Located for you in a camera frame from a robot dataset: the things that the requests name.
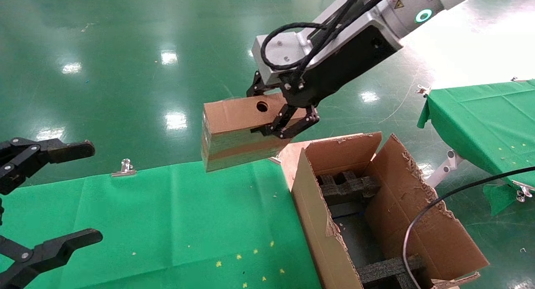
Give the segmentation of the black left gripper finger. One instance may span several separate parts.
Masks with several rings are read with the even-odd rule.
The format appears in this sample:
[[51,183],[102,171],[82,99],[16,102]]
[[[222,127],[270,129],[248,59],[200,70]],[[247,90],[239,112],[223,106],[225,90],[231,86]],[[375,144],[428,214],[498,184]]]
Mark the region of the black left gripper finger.
[[24,289],[40,274],[65,266],[72,254],[81,248],[100,243],[103,235],[96,229],[85,229],[44,241],[29,249],[1,236],[0,252],[13,260],[0,274],[2,289]]
[[63,143],[58,138],[32,141],[15,137],[0,144],[0,193],[8,195],[47,164],[89,158],[96,153],[92,142]]

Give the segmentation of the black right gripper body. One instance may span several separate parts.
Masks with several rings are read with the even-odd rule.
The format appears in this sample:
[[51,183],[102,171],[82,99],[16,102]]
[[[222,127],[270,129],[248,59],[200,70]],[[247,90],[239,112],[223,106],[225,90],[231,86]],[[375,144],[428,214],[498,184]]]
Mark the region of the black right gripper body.
[[287,92],[289,105],[299,108],[319,105],[324,98],[336,93],[346,83],[367,72],[397,50],[390,45],[380,30],[368,26],[314,68],[308,69],[302,79],[303,88]]

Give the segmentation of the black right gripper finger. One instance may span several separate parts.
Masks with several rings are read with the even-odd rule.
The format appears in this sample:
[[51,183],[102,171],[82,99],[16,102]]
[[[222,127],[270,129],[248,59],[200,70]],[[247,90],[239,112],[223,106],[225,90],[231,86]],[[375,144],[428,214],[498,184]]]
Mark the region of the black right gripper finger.
[[256,70],[252,85],[247,89],[246,97],[263,96],[269,91],[279,89],[284,98],[288,98],[289,92],[285,89],[285,82],[280,78],[280,75],[268,72],[266,79],[262,77],[262,73]]
[[272,123],[253,128],[250,132],[262,133],[263,136],[275,136],[281,140],[293,139],[320,120],[317,108],[311,105],[306,108],[306,114],[302,119],[290,125],[290,120],[297,110],[297,107],[286,104]]

